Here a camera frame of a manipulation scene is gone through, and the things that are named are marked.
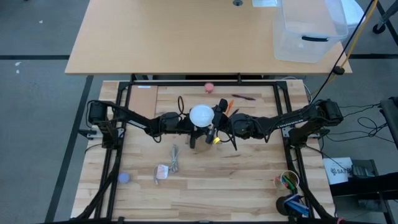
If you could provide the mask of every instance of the pen holder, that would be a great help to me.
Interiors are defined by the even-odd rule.
[[[274,178],[274,185],[278,190],[291,190],[292,185],[296,189],[297,186],[299,186],[299,183],[300,180],[297,174],[290,170],[287,170]]]
[[[293,208],[290,208],[286,203],[285,200],[291,197],[292,195],[288,195],[285,197],[280,197],[278,200],[276,200],[276,209],[281,215],[285,216],[293,216],[293,217],[301,217],[302,214],[300,214],[298,211],[294,210]]]

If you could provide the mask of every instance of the wooden tabletop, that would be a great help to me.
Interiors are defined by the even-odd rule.
[[[67,74],[324,75],[343,50],[318,63],[274,58],[274,7],[251,0],[91,0]],[[351,73],[347,64],[346,72]]]
[[[293,110],[305,106],[307,100],[302,81],[287,82]],[[117,86],[118,82],[104,82],[99,98],[114,101]],[[133,86],[130,109],[153,118],[166,111],[178,111],[178,96],[183,97],[185,111],[188,111],[199,103],[215,105],[220,98],[230,101],[232,93],[256,99],[235,98],[232,110],[239,108],[239,112],[254,116],[277,114],[270,86],[216,86],[210,95],[204,93],[201,86]],[[89,141],[88,146],[100,142],[100,139]],[[156,185],[152,177],[154,167],[171,163],[170,152],[174,144],[180,149],[179,171]],[[186,136],[163,135],[162,142],[157,144],[142,130],[128,126],[120,172],[129,173],[131,181],[118,184],[113,218],[286,221],[286,217],[278,214],[275,201],[289,191],[277,190],[273,184],[274,177],[287,168],[280,131],[272,133],[268,144],[257,139],[237,139],[237,145],[238,151],[231,143],[223,143],[207,151],[196,152],[189,148]],[[308,145],[319,148],[314,139],[309,140]],[[333,199],[321,155],[306,148],[302,149],[302,154],[311,191],[333,214]],[[81,213],[97,192],[104,155],[105,149],[99,146],[86,153],[72,217]],[[103,216],[107,200],[108,195],[105,196]]]

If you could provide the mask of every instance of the wooden desk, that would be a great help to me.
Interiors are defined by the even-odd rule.
[[[65,73],[324,75],[343,50],[316,64],[276,60],[274,7],[251,0],[91,0]],[[351,73],[347,64],[346,73]]]
[[[301,80],[287,81],[293,110],[307,104]],[[118,82],[104,82],[100,99],[116,97]],[[234,98],[234,108],[254,116],[275,116],[275,99],[270,86],[217,86],[212,94],[201,86],[152,86],[149,89],[133,86],[130,105],[132,110],[147,117],[166,111],[178,111],[177,97],[182,96],[185,111],[198,103],[215,105],[220,98],[232,100],[231,94],[242,94],[256,101]],[[89,142],[89,146],[101,140]],[[179,171],[155,185],[152,174],[158,164],[170,163],[173,144],[180,151]],[[316,140],[309,146],[319,148]],[[186,143],[186,136],[163,135],[160,144],[142,130],[127,126],[124,140],[121,172],[128,172],[131,181],[118,184],[113,218],[127,220],[234,220],[234,221],[286,221],[275,208],[281,194],[273,178],[286,170],[284,148],[280,131],[275,131],[268,144],[263,140],[237,139],[238,151],[230,143],[218,144],[206,152],[196,153]],[[323,168],[322,157],[310,149],[302,149],[308,184],[326,210],[333,214],[334,204]],[[89,204],[98,190],[105,149],[94,147],[86,153],[81,172],[72,217]],[[105,196],[103,216],[107,206]]]

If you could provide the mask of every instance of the clear plastic bin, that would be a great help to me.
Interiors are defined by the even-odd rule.
[[[316,63],[348,35],[340,0],[277,0],[273,21],[278,60]]]

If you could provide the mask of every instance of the black metal frame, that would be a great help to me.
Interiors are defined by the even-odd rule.
[[[134,74],[132,74],[130,82],[119,83],[118,94],[116,97],[116,104],[120,105],[123,91],[127,88],[126,102],[125,102],[124,106],[128,107],[129,99],[130,99],[130,95],[131,95],[131,88],[132,88],[133,84],[156,85],[156,86],[203,86],[205,83],[206,82],[183,82],[183,81],[176,81],[176,82],[175,81],[172,81],[172,82],[139,81],[139,82],[135,82],[135,76],[134,76]],[[276,103],[278,115],[283,114],[282,102],[281,102],[281,98],[279,95],[279,89],[281,89],[283,92],[283,95],[284,95],[284,101],[285,101],[287,112],[292,111],[292,105],[290,104],[289,91],[288,91],[286,81],[243,82],[240,74],[238,74],[238,78],[237,78],[236,82],[231,82],[231,81],[222,82],[221,81],[221,82],[214,82],[214,84],[216,86],[271,86],[271,87],[273,87],[273,91],[274,91],[274,95],[275,95],[275,103]],[[125,129],[126,123],[122,123],[121,127]],[[285,151],[287,168],[288,168],[288,170],[293,170],[296,172],[293,161],[292,161],[291,152],[290,152],[291,148],[290,148],[290,145],[288,144],[289,138],[284,137],[284,135],[282,135],[282,138],[283,138],[283,142],[284,142],[284,151]],[[114,223],[111,221],[111,219],[112,219],[112,215],[113,215],[114,200],[115,200],[116,189],[117,189],[117,184],[118,184],[118,175],[110,176],[110,175],[108,175],[108,172],[109,172],[109,165],[111,163],[111,155],[112,155],[113,151],[116,151],[116,157],[115,157],[115,163],[114,163],[114,166],[116,166],[115,167],[116,173],[119,172],[122,150],[123,150],[123,142],[124,142],[124,134],[120,140],[121,145],[117,149],[107,149],[106,150],[106,154],[105,154],[105,158],[104,158],[104,165],[103,165],[103,172],[101,175],[101,182],[100,182],[100,189],[102,192],[98,193],[99,194],[98,197],[100,197],[100,199],[98,200],[98,203],[95,207],[94,218],[91,218],[91,219],[88,218],[91,214],[87,214],[87,215],[83,216],[83,218],[81,218],[81,219],[71,219],[69,221],[58,222],[58,223]],[[299,173],[300,181],[302,181],[303,184],[308,186],[300,149],[295,149],[295,153],[297,156],[297,166],[298,166],[298,169],[300,172]],[[60,172],[58,179],[62,179],[62,178],[65,178],[65,176],[63,176],[62,173]],[[109,181],[109,179],[112,179],[111,180],[112,183],[111,183],[111,191],[110,191],[110,195],[109,195],[108,207],[107,207],[105,218],[101,218],[101,210],[103,207],[103,195],[104,195],[104,192],[107,190],[106,188],[105,189],[102,189],[102,188],[104,187],[105,182]],[[310,205],[308,199],[306,199],[305,203],[310,208],[310,217],[309,218],[313,218],[314,216],[313,216],[312,206]],[[58,205],[58,203],[51,203],[50,207],[49,207],[49,213],[50,213],[50,211],[52,211],[53,214],[55,214],[55,212],[57,210],[57,205]],[[53,215],[47,214],[45,222],[52,223],[53,218],[54,218]],[[124,222],[123,220],[124,220],[124,218],[120,217],[120,221],[115,222],[115,223],[144,223],[144,224],[155,223],[155,222]],[[161,223],[170,224],[173,222],[156,222],[156,223],[157,224],[161,224]],[[278,223],[278,222],[256,222],[256,223]]]

